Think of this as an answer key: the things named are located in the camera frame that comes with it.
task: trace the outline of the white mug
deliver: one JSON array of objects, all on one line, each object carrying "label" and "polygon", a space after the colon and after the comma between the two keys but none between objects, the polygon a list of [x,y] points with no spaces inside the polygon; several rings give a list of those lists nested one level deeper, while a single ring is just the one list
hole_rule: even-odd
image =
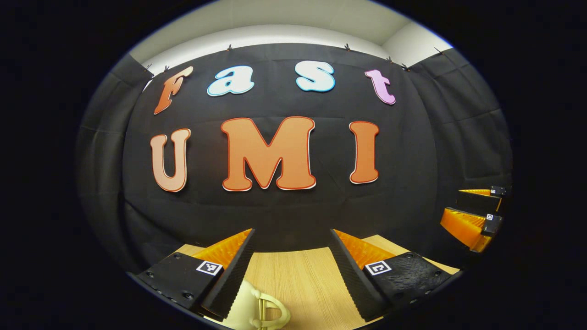
[{"label": "white mug", "polygon": [[[262,306],[267,308],[278,308],[281,316],[271,321],[261,320],[261,314],[265,315]],[[264,294],[255,289],[253,285],[245,280],[242,281],[237,297],[228,313],[228,317],[218,322],[207,316],[204,318],[231,328],[234,330],[277,330],[283,328],[291,318],[289,310],[274,297]]]}]

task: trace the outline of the white wall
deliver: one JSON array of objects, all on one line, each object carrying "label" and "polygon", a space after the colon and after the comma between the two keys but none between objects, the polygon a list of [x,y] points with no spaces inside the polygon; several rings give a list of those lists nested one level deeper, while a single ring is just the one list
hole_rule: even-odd
[{"label": "white wall", "polygon": [[163,53],[146,60],[143,66],[151,64],[149,71],[157,75],[165,69],[182,64],[188,60],[226,50],[228,45],[239,48],[264,43],[315,43],[344,48],[346,43],[351,50],[386,58],[389,56],[380,45],[344,33],[302,25],[255,25],[244,28],[211,33],[181,43]]},{"label": "white wall", "polygon": [[411,66],[417,62],[452,48],[444,39],[416,22],[410,22],[383,44],[393,62]]}]

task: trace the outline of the wooden table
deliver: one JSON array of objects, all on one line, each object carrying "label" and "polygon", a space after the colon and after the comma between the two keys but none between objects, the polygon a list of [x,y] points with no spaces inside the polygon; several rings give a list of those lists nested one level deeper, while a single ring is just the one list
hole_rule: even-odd
[{"label": "wooden table", "polygon": [[[396,255],[408,252],[379,235],[363,241]],[[203,249],[186,244],[176,252],[192,255]],[[449,274],[459,271],[427,260]],[[284,330],[351,330],[381,319],[365,322],[360,317],[329,248],[256,252],[251,257],[245,280],[289,309],[291,320]],[[275,319],[279,317],[279,311],[269,309],[267,316]]]}]

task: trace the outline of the cutout letter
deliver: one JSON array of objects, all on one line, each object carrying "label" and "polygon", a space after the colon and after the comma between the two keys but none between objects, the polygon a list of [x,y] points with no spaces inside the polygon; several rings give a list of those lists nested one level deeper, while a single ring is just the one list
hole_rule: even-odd
[{"label": "cutout letter", "polygon": [[176,130],[171,134],[171,141],[175,145],[176,173],[170,177],[165,173],[163,165],[163,147],[167,143],[165,134],[155,135],[151,139],[153,150],[153,174],[155,181],[163,190],[176,193],[183,189],[187,181],[187,166],[185,163],[185,143],[190,137],[189,129]]},{"label": "cutout letter", "polygon": [[375,169],[375,135],[379,127],[369,122],[352,122],[349,128],[355,135],[355,170],[350,174],[350,182],[373,182],[379,177]]},{"label": "cutout letter", "polygon": [[228,178],[222,182],[228,191],[247,191],[252,181],[245,176],[245,163],[255,180],[267,189],[280,161],[281,176],[276,183],[283,190],[310,189],[316,178],[310,174],[309,138],[314,121],[306,117],[287,117],[277,128],[269,145],[249,118],[222,123],[228,136]]},{"label": "cutout letter", "polygon": [[239,65],[224,69],[218,72],[215,77],[217,80],[208,87],[208,95],[221,96],[228,92],[243,94],[255,86],[251,81],[252,75],[253,69],[250,66]]},{"label": "cutout letter", "polygon": [[389,79],[382,76],[379,70],[366,71],[365,76],[371,78],[371,82],[373,82],[373,88],[375,88],[375,94],[377,94],[383,103],[392,105],[396,102],[396,97],[389,95],[387,92],[387,87],[385,86],[389,85]]},{"label": "cutout letter", "polygon": [[180,90],[181,83],[183,82],[183,77],[189,76],[193,70],[194,68],[190,66],[165,81],[165,84],[163,84],[161,99],[159,99],[159,104],[155,108],[155,112],[153,112],[154,115],[167,109],[171,105],[171,95],[177,94]]},{"label": "cutout letter", "polygon": [[306,92],[328,92],[334,88],[335,81],[331,76],[334,69],[326,62],[305,60],[295,65],[295,72],[302,76],[296,79],[296,84]]}]

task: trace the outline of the mug handle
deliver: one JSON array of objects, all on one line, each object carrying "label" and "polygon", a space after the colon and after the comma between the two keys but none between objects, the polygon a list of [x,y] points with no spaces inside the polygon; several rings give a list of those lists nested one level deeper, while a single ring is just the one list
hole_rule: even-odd
[{"label": "mug handle", "polygon": [[267,328],[267,330],[277,330],[281,329],[289,322],[289,319],[291,319],[291,314],[289,313],[289,310],[281,303],[281,301],[264,293],[261,293],[259,298],[268,302],[267,307],[279,308],[281,311],[281,316],[278,319],[271,321],[261,321],[261,328]]}]

